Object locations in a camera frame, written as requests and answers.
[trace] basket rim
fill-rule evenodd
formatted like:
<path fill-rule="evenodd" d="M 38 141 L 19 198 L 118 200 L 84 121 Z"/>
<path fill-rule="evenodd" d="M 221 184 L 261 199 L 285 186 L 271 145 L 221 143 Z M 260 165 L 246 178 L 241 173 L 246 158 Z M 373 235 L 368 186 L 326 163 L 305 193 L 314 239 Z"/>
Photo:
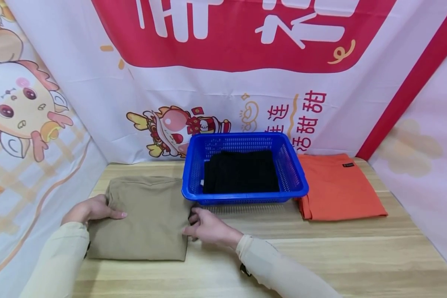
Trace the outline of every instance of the basket rim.
<path fill-rule="evenodd" d="M 198 141 L 199 138 L 216 138 L 216 137 L 261 137 L 261 136 L 267 136 L 267 137 L 280 137 L 283 138 L 284 145 L 287 147 L 289 154 L 290 154 L 290 160 L 293 163 L 293 167 L 296 169 L 296 173 L 298 175 L 299 180 L 301 181 L 301 187 L 300 189 L 296 191 L 290 191 L 290 192 L 247 192 L 247 193 L 240 193 L 240 194 L 193 194 L 190 191 L 189 186 L 189 178 L 190 178 L 190 172 L 191 172 L 191 165 L 192 165 L 192 157 L 189 158 L 189 156 L 192 156 L 190 153 L 193 152 L 196 141 Z M 198 134 L 193 135 L 190 142 L 189 147 L 187 148 L 187 156 L 185 158 L 185 164 L 184 164 L 184 171 L 183 171 L 183 185 L 182 185 L 182 195 L 190 201 L 200 201 L 200 200 L 214 200 L 214 201 L 221 201 L 221 200 L 262 200 L 262 199 L 283 199 L 283 198 L 294 198 L 294 197 L 304 197 L 309 192 L 309 185 L 305 178 L 305 172 L 303 171 L 303 168 L 298 160 L 298 155 L 296 154 L 295 150 L 293 149 L 293 146 L 290 144 L 290 140 L 286 134 L 283 134 L 282 132 L 227 132 L 222 134 Z"/>

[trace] cartoon eye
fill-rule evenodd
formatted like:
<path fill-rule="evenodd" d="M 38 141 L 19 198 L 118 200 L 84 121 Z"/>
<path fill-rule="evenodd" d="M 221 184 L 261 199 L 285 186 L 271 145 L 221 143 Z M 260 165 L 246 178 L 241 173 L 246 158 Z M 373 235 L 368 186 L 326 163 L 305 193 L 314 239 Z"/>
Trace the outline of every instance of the cartoon eye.
<path fill-rule="evenodd" d="M 36 98 L 36 93 L 35 91 L 33 91 L 32 88 L 23 88 L 23 94 L 25 94 L 26 98 L 28 99 L 35 99 Z"/>
<path fill-rule="evenodd" d="M 6 104 L 0 104 L 0 115 L 5 118 L 12 118 L 14 115 L 13 109 Z"/>

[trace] red stripe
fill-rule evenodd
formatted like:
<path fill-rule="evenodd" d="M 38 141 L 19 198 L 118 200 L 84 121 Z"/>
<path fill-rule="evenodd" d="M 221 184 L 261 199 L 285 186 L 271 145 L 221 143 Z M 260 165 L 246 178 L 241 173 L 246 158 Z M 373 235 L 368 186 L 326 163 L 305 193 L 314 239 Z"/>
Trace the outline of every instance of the red stripe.
<path fill-rule="evenodd" d="M 356 157 L 370 159 L 396 122 L 447 57 L 447 16 L 394 95 Z"/>

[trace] white chinese character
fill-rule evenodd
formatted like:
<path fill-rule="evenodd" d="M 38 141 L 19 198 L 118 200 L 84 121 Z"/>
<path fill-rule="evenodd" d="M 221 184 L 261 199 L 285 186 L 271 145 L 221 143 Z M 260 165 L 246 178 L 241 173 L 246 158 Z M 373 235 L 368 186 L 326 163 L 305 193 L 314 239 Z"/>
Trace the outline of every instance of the white chinese character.
<path fill-rule="evenodd" d="M 311 0 L 281 0 L 286 7 L 307 9 Z M 356 10 L 359 0 L 315 0 L 315 12 L 294 19 L 288 27 L 278 16 L 268 15 L 264 24 L 255 29 L 255 33 L 262 33 L 261 42 L 263 44 L 273 43 L 278 27 L 301 48 L 305 48 L 303 41 L 339 41 L 345 28 L 341 26 L 308 24 L 306 21 L 313 19 L 317 15 L 350 17 Z M 276 0 L 263 0 L 262 7 L 265 10 L 272 10 L 276 6 Z"/>
<path fill-rule="evenodd" d="M 310 6 L 311 0 L 282 0 L 282 4 L 286 7 L 307 9 Z M 264 10 L 273 10 L 276 6 L 276 0 L 263 0 Z"/>
<path fill-rule="evenodd" d="M 189 40 L 189 21 L 187 19 L 187 4 L 192 4 L 193 35 L 197 39 L 207 38 L 209 31 L 209 5 L 220 5 L 224 0 L 171 0 L 171 8 L 163 9 L 162 0 L 149 0 L 152 18 L 156 33 L 161 37 L 167 37 L 165 17 L 172 18 L 174 37 L 177 41 L 185 43 Z M 139 24 L 145 28 L 142 13 L 141 0 L 136 0 Z"/>

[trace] backdrop fabric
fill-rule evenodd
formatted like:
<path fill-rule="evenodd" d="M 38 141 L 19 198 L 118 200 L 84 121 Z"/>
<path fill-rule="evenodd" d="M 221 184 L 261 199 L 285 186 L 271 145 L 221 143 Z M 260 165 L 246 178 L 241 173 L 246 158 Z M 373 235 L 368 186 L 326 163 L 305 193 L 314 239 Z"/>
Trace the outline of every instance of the backdrop fabric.
<path fill-rule="evenodd" d="M 0 298 L 19 296 L 45 241 L 106 166 L 0 0 Z"/>
<path fill-rule="evenodd" d="M 370 163 L 447 261 L 447 57 Z"/>
<path fill-rule="evenodd" d="M 354 156 L 447 16 L 447 0 L 8 5 L 119 163 L 181 159 L 192 135 L 215 132 Z"/>

